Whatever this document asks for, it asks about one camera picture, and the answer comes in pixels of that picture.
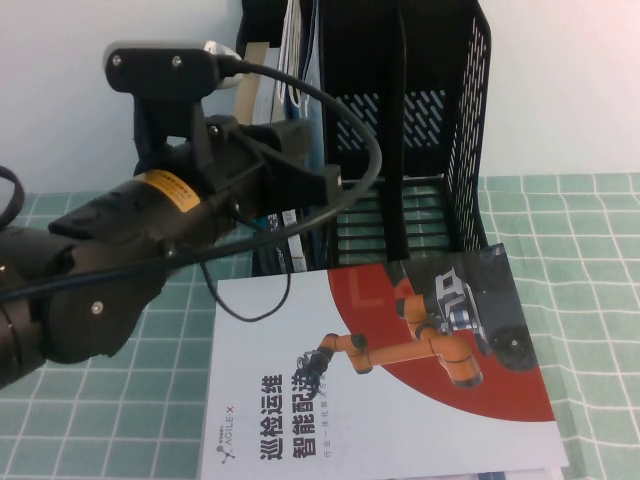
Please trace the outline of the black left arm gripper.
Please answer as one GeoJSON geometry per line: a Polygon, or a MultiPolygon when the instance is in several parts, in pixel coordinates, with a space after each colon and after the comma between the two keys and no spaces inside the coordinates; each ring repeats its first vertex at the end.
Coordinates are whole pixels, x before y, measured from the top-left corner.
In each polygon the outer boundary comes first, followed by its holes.
{"type": "Polygon", "coordinates": [[[275,151],[262,157],[233,116],[192,116],[192,182],[201,198],[193,221],[256,220],[272,210],[328,205],[341,195],[339,166],[305,165],[307,120],[250,125],[249,135],[275,151]]]}

